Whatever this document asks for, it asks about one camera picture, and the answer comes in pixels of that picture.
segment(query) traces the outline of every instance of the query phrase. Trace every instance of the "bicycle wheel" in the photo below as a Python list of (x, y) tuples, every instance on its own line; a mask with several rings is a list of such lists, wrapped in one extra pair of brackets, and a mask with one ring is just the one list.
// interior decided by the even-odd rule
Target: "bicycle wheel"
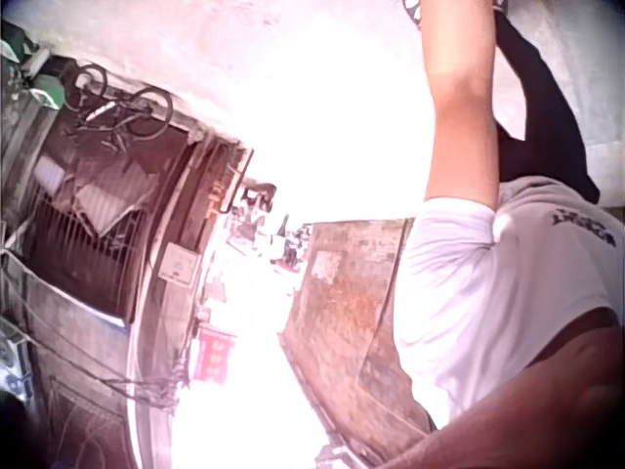
[[(77, 81), (81, 76), (85, 75), (87, 75), (88, 82), (83, 89), (79, 89), (76, 86)], [(79, 110), (97, 105), (98, 101), (104, 96), (107, 84), (108, 78), (106, 69), (103, 66), (97, 64), (81, 66), (71, 75), (71, 78), (65, 85), (65, 106), (69, 110), (78, 112)], [(80, 101), (83, 94), (91, 96), (88, 96), (81, 106)]]
[[(148, 86), (138, 91), (127, 100), (128, 109), (140, 113), (144, 113), (146, 109), (149, 112), (140, 115), (136, 119), (126, 124), (128, 133), (132, 135), (134, 140), (147, 141), (153, 140), (161, 135), (172, 120), (174, 115), (174, 103), (169, 93), (155, 86)], [(157, 103), (165, 109), (163, 120), (152, 117), (153, 104)]]

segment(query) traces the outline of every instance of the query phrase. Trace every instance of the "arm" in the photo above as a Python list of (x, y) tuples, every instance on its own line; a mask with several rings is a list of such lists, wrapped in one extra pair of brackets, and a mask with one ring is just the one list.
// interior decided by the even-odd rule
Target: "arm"
[(492, 114), (492, 1), (421, 3), (425, 68), (436, 112), (426, 200), (462, 198), (496, 210), (499, 159)]

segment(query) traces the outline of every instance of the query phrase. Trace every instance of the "bicycle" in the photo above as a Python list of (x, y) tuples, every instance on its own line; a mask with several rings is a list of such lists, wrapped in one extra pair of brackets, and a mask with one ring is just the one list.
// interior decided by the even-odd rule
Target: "bicycle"
[[(65, 88), (65, 106), (77, 114), (74, 125), (66, 129), (68, 137), (81, 132), (107, 132), (109, 139), (103, 140), (103, 145), (127, 154), (131, 140), (154, 140), (167, 130), (174, 114), (169, 93), (147, 86), (134, 94), (117, 91), (111, 100), (106, 100), (107, 86), (108, 77), (102, 66), (87, 64), (76, 70)], [(153, 117), (155, 98), (165, 103), (163, 120)]]

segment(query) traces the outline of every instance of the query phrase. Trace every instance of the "shirt sleeve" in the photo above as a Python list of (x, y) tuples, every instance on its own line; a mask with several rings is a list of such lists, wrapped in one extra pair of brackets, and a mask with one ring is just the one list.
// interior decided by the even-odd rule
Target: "shirt sleeve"
[[(469, 200), (424, 202), (404, 248), (396, 283), (394, 330), (401, 366), (413, 380), (414, 398), (428, 412), (453, 399), (462, 343), (475, 326), (492, 276), (495, 213)], [(444, 425), (444, 418), (435, 419)]]

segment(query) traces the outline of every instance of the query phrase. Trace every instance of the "green object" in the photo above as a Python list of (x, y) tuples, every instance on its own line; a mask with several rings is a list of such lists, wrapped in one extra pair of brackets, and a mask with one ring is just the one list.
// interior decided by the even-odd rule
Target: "green object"
[(28, 91), (42, 106), (59, 110), (65, 104), (65, 89), (56, 76), (37, 75)]
[(12, 62), (21, 64), (26, 57), (24, 44), (26, 33), (20, 27), (2, 21), (2, 55)]

